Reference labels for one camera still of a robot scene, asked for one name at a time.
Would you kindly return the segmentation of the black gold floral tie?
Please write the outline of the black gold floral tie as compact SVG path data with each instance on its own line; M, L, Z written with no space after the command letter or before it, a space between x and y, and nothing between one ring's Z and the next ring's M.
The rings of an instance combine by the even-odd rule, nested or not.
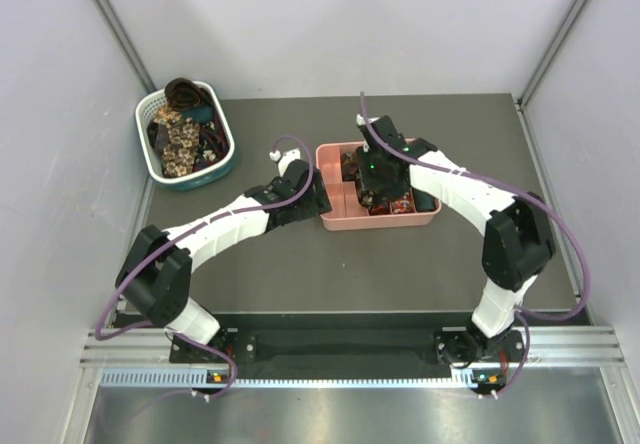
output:
M359 202L360 204L365 207L367 210L369 207L373 206L374 204L380 204L380 203L390 203L394 200L398 199L398 197L389 197L387 195L384 194L376 194L376 193L372 193L369 191L363 192L359 195Z

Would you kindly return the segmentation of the pink divided organizer box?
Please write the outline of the pink divided organizer box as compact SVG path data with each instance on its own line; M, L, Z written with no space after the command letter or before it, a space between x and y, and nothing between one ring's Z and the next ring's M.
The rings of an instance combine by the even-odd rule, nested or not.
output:
M361 141L321 144L316 148L316 167L321 171L332 210L321 219L329 231L351 231L384 228L401 228L428 225L442 210L435 200L435 209L429 212L370 215L361 206L355 184L342 180L341 156L355 151Z

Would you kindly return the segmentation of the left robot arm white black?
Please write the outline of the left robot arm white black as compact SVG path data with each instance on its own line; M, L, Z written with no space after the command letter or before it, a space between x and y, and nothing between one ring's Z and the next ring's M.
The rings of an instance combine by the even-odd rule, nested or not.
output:
M242 241L330 210L320 170L295 158L269 184L216 212L167 230L141 230L116 286L126 286L121 295L151 326L187 337L203 359L216 360L227 338L219 321L190 297L194 271Z

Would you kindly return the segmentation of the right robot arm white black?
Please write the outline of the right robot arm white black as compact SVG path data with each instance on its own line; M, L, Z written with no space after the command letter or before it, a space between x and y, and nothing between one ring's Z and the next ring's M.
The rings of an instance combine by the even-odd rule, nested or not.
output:
M466 360L498 353L527 290L555 254L541 200L518 196L467 176L434 144L399 133L391 118L357 115L364 143L356 150L359 201L379 207L407 193L427 194L465 218L483 238L481 264L487 282L464 341Z

